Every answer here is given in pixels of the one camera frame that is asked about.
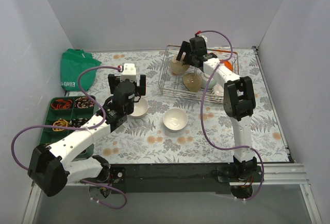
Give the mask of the beige bowl orange flower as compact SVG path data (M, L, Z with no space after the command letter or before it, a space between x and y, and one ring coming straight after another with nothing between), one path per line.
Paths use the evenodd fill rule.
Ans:
M149 108L149 104L147 102L147 100L144 97L138 98L136 97L134 103L134 111L132 114L130 114L129 116L132 118L142 118L146 115L148 108Z

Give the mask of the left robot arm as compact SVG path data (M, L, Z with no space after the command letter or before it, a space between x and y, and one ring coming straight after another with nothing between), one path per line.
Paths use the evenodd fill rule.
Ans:
M85 160L76 157L127 121L134 111L136 97L146 94L146 76L140 82L121 81L113 74L108 76L112 96L106 99L80 130L75 130L49 146L37 146L31 156L28 175L48 196L59 193L67 183L90 179L93 183L105 183L110 176L110 164L101 156Z

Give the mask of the white ribbed bowl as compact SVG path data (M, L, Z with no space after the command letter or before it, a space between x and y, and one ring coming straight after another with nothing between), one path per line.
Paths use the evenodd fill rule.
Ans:
M171 108L163 116L163 124L171 132L183 130L187 123L187 114L180 108Z

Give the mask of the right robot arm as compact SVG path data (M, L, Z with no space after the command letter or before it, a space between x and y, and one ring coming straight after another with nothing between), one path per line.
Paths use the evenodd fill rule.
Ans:
M256 107L253 83L250 77L241 77L226 67L225 62L233 56L219 59L214 53L208 53L203 37L195 35L188 42L183 41L178 59L183 63L200 69L214 79L223 88L223 107L229 116L234 132L234 177L245 181L257 169L257 159L252 150L251 120Z

